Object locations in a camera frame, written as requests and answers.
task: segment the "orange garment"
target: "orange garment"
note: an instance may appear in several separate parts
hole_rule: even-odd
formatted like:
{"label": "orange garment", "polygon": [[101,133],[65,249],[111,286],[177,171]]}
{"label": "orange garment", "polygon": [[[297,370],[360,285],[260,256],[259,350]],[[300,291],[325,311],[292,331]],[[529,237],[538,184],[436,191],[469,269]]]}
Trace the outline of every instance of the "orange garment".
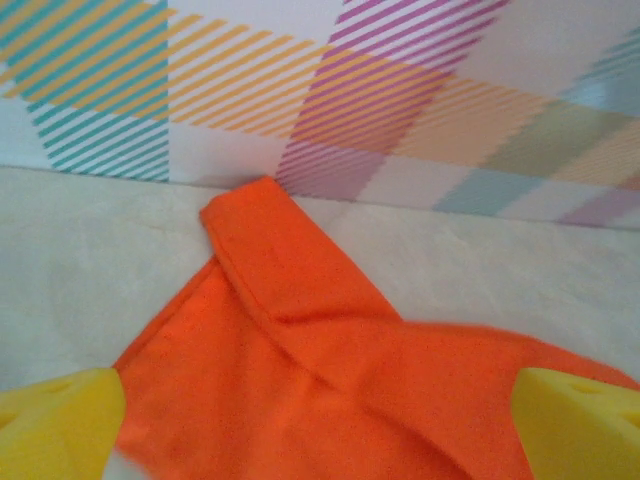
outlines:
{"label": "orange garment", "polygon": [[638,388],[530,337],[403,322],[271,179],[201,218],[216,257],[116,363],[118,446],[153,478],[531,479],[521,368]]}

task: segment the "yellow plastic object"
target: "yellow plastic object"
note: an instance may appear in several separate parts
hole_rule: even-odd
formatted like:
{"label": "yellow plastic object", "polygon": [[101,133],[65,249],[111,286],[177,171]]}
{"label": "yellow plastic object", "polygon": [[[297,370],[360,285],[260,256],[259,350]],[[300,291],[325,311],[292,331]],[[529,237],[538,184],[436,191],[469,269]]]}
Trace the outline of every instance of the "yellow plastic object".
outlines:
{"label": "yellow plastic object", "polygon": [[0,393],[0,479],[100,479],[124,410],[111,368]]}
{"label": "yellow plastic object", "polygon": [[640,392],[525,368],[511,412],[536,480],[640,479]]}

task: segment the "plaid wallpaper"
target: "plaid wallpaper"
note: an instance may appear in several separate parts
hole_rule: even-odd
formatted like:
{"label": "plaid wallpaper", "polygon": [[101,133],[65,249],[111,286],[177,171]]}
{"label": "plaid wallpaper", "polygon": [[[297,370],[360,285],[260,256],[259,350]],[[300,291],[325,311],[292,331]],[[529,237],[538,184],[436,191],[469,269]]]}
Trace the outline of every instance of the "plaid wallpaper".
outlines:
{"label": "plaid wallpaper", "polygon": [[0,1],[0,163],[640,228],[637,0]]}

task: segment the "colorful plaid pattern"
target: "colorful plaid pattern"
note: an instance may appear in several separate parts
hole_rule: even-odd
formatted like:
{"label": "colorful plaid pattern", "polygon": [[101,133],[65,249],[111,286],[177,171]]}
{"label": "colorful plaid pattern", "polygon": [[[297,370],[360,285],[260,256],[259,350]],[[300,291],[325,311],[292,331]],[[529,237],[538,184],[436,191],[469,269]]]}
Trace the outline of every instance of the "colorful plaid pattern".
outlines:
{"label": "colorful plaid pattern", "polygon": [[[63,172],[220,186],[271,174],[296,194],[640,228],[640,14],[613,9],[617,40],[566,47],[584,66],[557,89],[503,81],[483,50],[521,11],[556,15],[551,3],[333,0],[335,24],[319,19],[313,38],[286,28],[311,0],[279,2],[269,28],[223,4],[225,18],[198,0],[1,2],[0,112],[22,115]],[[37,164],[21,141],[0,134],[1,163]]]}

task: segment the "orange fabric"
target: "orange fabric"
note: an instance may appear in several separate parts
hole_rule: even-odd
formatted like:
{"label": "orange fabric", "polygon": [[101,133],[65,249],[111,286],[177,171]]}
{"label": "orange fabric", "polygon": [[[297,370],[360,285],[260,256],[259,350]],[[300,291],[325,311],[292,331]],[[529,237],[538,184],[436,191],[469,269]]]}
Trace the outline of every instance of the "orange fabric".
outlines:
{"label": "orange fabric", "polygon": [[159,479],[532,478],[509,397],[533,338],[403,322],[268,178],[201,213],[216,257],[116,363],[119,448]]}

